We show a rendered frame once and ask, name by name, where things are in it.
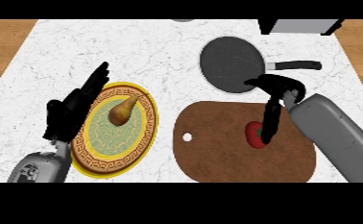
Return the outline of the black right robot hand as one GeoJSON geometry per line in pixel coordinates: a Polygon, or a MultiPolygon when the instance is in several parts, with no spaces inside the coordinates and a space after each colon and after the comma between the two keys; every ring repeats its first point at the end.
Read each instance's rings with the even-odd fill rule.
{"type": "Polygon", "coordinates": [[[292,103],[298,104],[305,98],[305,85],[298,80],[273,74],[263,74],[257,79],[246,80],[245,83],[258,87],[271,96],[265,105],[261,131],[261,141],[268,144],[277,132],[282,108],[279,101],[283,99],[286,91],[296,91],[292,103]]]}

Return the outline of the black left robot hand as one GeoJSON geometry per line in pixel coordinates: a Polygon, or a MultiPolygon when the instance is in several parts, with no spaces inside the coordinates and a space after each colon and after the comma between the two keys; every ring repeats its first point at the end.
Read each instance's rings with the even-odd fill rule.
{"type": "Polygon", "coordinates": [[[62,142],[74,139],[85,122],[91,103],[109,81],[108,74],[108,62],[103,62],[83,87],[75,88],[62,101],[54,99],[49,101],[44,139],[62,142]]]}

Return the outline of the red tomato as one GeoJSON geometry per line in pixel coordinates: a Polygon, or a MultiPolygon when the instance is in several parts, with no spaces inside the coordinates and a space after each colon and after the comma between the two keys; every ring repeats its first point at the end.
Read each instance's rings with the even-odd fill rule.
{"type": "Polygon", "coordinates": [[[251,121],[245,126],[245,138],[249,146],[255,149],[263,149],[267,144],[261,140],[263,123],[251,121]]]}

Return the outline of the dark grey frying pan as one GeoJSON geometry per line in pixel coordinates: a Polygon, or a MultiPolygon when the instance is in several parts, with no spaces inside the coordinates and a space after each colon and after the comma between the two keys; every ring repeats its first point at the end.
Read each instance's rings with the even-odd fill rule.
{"type": "Polygon", "coordinates": [[[322,69],[319,61],[265,62],[257,47],[239,37],[218,37],[202,47],[199,69],[205,80],[229,93],[243,93],[254,86],[243,82],[267,70],[322,69]]]}

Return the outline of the brown wooden cutting board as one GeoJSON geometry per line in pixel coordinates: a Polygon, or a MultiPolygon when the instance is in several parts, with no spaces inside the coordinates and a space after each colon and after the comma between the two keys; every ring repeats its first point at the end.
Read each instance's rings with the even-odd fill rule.
{"type": "Polygon", "coordinates": [[[196,102],[178,114],[173,130],[173,153],[184,174],[198,182],[308,181],[316,167],[311,141],[280,113],[276,135],[255,149],[245,126],[261,121],[260,103],[196,102]]]}

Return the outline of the brown pear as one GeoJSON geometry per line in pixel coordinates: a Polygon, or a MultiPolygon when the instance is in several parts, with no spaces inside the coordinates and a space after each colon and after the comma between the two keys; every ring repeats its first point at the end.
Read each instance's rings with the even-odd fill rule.
{"type": "Polygon", "coordinates": [[[133,95],[121,104],[118,104],[109,111],[109,122],[116,126],[122,126],[130,118],[131,110],[139,97],[133,95]]]}

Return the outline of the yellow patterned plate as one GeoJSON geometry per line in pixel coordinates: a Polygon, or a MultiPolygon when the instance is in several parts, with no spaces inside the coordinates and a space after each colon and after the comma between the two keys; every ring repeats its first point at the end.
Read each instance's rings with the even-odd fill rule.
{"type": "Polygon", "coordinates": [[[112,178],[127,172],[147,154],[158,126],[158,107],[147,90],[128,82],[106,84],[71,142],[77,170],[93,178],[112,178]],[[131,96],[137,96],[137,101],[128,121],[122,126],[115,126],[109,122],[108,113],[131,96]]]}

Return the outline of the grey and black appliance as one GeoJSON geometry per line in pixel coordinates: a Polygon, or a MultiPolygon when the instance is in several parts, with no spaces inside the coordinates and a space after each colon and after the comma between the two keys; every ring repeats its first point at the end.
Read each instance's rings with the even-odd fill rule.
{"type": "Polygon", "coordinates": [[[276,33],[320,34],[330,36],[342,27],[342,19],[260,19],[263,35],[276,33]]]}

